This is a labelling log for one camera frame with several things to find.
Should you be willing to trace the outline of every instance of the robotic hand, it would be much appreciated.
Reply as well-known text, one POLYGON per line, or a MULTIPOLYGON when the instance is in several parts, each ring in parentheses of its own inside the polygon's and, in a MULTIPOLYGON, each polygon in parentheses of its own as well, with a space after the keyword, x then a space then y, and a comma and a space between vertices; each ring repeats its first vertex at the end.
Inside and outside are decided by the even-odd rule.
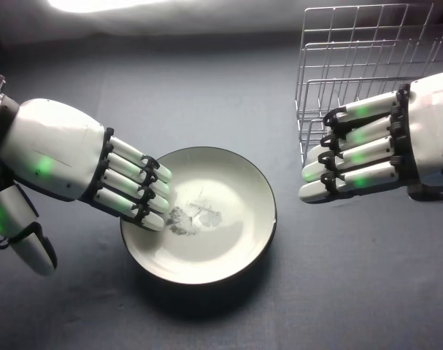
POLYGON ((443 73, 333 109, 323 124, 328 135, 302 170, 304 202, 403 185, 443 198, 443 73))
POLYGON ((169 211, 167 168, 70 106, 44 99, 17 104, 1 93, 4 83, 0 76, 0 249, 11 246, 41 275, 57 266, 36 209, 15 182, 147 230, 163 229, 156 213, 169 211))

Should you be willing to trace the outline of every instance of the dish rack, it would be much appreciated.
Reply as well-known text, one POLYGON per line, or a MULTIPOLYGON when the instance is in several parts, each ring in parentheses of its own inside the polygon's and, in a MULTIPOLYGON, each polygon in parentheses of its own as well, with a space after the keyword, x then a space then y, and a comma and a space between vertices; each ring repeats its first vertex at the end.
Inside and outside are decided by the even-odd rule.
POLYGON ((328 110, 441 72, 443 3, 306 9, 296 83, 302 166, 327 133, 328 110))

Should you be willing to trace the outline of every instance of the round plate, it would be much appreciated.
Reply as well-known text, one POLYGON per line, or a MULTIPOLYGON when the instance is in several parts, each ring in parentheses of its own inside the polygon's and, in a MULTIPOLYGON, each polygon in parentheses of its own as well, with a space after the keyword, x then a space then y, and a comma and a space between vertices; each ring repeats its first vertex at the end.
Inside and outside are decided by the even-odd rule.
POLYGON ((171 170, 171 213, 161 232, 120 221, 132 257, 179 284, 210 284, 252 264, 273 239, 277 210, 265 176, 224 149, 194 147, 158 160, 171 170))

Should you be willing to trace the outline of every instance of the metal dish rack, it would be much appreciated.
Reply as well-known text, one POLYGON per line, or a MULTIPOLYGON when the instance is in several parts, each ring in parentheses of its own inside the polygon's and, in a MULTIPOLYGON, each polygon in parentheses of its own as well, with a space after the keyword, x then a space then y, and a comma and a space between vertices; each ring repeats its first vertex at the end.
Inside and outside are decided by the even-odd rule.
POLYGON ((302 165, 327 133, 329 109, 441 72, 443 4, 306 9, 296 83, 302 165))

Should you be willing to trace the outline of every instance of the gray table surface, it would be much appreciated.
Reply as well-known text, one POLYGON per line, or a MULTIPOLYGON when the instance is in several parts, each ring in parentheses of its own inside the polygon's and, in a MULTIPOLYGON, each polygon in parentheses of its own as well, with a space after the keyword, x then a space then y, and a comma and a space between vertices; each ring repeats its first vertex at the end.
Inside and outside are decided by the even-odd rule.
MULTIPOLYGON (((59 266, 43 279, 0 251, 0 350, 443 349, 443 203, 414 202, 405 189, 302 203, 297 60, 298 37, 279 35, 0 52, 12 98, 75 106, 155 157, 192 146, 237 152, 265 174, 278 209, 251 290, 223 312, 188 315, 178 311, 185 297, 148 293, 153 281, 116 218, 27 189, 59 266)), ((220 301, 196 293, 194 310, 220 301)))

